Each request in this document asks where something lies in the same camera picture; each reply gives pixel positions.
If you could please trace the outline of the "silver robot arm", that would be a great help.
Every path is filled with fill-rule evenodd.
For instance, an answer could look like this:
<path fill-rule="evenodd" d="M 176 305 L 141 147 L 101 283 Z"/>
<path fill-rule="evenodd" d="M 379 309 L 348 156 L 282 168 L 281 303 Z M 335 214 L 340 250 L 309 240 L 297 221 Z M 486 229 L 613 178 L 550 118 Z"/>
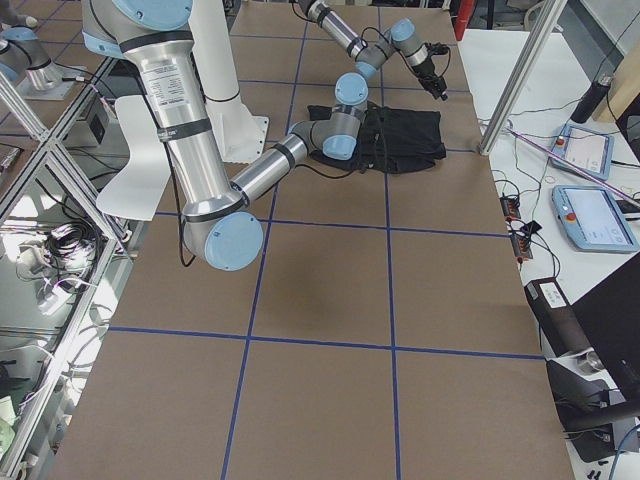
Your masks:
<path fill-rule="evenodd" d="M 317 24 L 338 43 L 365 78 L 371 78 L 398 53 L 425 91 L 436 100 L 448 99 L 444 78 L 448 65 L 438 73 L 433 57 L 445 55 L 450 62 L 450 47 L 423 41 L 410 19 L 403 18 L 386 31 L 365 27 L 358 34 L 325 1 L 297 1 L 297 4 L 306 20 Z"/>
<path fill-rule="evenodd" d="M 368 100 L 370 74 L 363 67 L 337 80 L 337 103 L 329 119 L 294 125 L 229 178 L 205 99 L 216 68 L 221 80 L 237 79 L 231 60 L 204 62 L 216 48 L 232 54 L 221 2 L 84 1 L 81 6 L 87 47 L 122 56 L 139 72 L 144 105 L 187 200 L 181 240 L 210 266 L 236 271 L 257 257 L 263 230 L 246 209 L 309 153 L 320 150 L 336 160 L 352 156 Z"/>

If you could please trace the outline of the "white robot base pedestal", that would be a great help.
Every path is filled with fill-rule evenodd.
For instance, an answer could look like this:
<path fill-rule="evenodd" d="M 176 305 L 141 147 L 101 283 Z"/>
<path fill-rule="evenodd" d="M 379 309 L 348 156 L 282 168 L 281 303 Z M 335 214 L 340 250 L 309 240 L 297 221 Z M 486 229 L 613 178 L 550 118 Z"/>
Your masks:
<path fill-rule="evenodd" d="M 222 160 L 251 163 L 263 151 L 269 119 L 243 103 L 221 0 L 195 0 L 189 18 L 192 50 Z"/>

